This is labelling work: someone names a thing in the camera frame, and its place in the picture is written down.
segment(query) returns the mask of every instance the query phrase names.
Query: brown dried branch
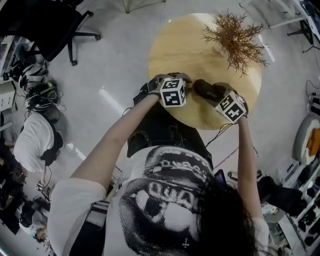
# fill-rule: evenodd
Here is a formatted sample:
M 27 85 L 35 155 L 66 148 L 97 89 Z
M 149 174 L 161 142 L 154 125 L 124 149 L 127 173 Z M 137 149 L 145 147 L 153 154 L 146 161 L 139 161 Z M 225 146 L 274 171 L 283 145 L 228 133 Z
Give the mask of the brown dried branch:
M 209 25 L 204 24 L 203 39 L 205 43 L 211 41 L 217 42 L 224 52 L 228 54 L 228 63 L 236 71 L 240 70 L 241 77 L 248 75 L 248 63 L 254 61 L 266 67 L 268 63 L 264 60 L 263 46 L 254 43 L 254 38 L 259 35 L 264 25 L 243 26 L 243 22 L 247 16 L 229 13 L 216 13 L 214 20 L 211 22 L 216 24 L 216 29 L 211 29 Z

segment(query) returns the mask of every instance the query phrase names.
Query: black pants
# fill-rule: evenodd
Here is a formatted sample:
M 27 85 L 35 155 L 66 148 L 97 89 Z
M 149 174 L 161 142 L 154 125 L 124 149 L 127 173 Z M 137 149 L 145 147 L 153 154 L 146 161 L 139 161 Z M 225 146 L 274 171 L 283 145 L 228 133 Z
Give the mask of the black pants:
M 319 98 L 313 98 L 312 99 L 312 103 L 316 103 L 316 104 L 320 105 L 320 99 Z M 320 108 L 317 108 L 315 106 L 311 106 L 310 110 L 320 116 Z
M 145 84 L 133 99 L 134 105 L 147 93 Z M 212 156 L 207 151 L 197 129 L 176 120 L 157 102 L 128 139 L 127 157 L 144 148 L 160 145 L 177 146 L 193 151 L 206 159 L 213 168 Z
M 54 123 L 51 120 L 49 120 L 46 116 L 44 116 L 44 118 L 48 121 L 48 123 L 50 124 L 50 126 L 53 130 L 54 142 L 53 142 L 52 148 L 47 149 L 43 153 L 43 155 L 40 157 L 40 159 L 45 161 L 45 166 L 50 166 L 53 163 L 53 161 L 55 161 L 57 159 L 57 153 L 58 153 L 59 149 L 63 146 L 64 141 L 63 141 L 60 133 L 58 133 L 56 131 Z

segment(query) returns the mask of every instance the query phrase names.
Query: gray floor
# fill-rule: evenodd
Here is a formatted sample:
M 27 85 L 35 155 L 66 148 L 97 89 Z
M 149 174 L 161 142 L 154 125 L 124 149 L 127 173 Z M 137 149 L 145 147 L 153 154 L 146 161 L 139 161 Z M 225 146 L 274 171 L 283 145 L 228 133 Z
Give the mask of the gray floor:
M 139 8 L 147 3 L 152 2 L 133 0 L 132 8 L 138 9 L 126 14 L 121 0 L 85 1 L 80 11 L 91 10 L 94 16 L 83 23 L 80 31 L 100 32 L 102 39 L 75 40 L 78 59 L 75 67 L 69 63 L 67 48 L 49 64 L 49 76 L 63 91 L 66 110 L 61 113 L 59 126 L 67 144 L 51 166 L 52 183 L 69 177 L 123 110 L 133 105 L 132 98 L 148 80 L 148 56 L 157 31 L 169 20 L 190 13 L 226 10 L 237 14 L 246 11 L 247 23 L 268 25 L 267 21 L 274 24 L 286 18 L 276 2 L 266 0 L 256 0 L 246 10 L 239 7 L 236 0 L 167 0 Z M 267 28 L 262 33 L 263 42 L 275 60 L 265 52 L 271 64 L 262 70 L 260 95 L 248 119 L 258 169 L 273 176 L 277 167 L 291 155 L 295 134 L 307 114 L 306 81 L 319 85 L 320 70 L 315 57 L 319 53 L 311 50 L 302 54 L 302 49 L 309 47 L 304 36 L 287 36 L 298 28 L 299 23 L 295 23 L 272 30 Z M 17 104 L 19 110 L 13 116 L 13 128 L 18 134 L 25 119 L 23 99 L 17 97 Z M 217 134 L 217 131 L 199 132 L 205 143 Z M 237 147 L 235 125 L 208 147 L 213 165 L 218 166 Z M 125 156 L 126 147 L 118 159 L 120 168 Z M 234 171 L 237 161 L 235 152 L 219 168 Z M 31 173 L 27 178 L 25 190 L 31 197 L 37 195 L 34 186 L 39 179 L 39 173 Z

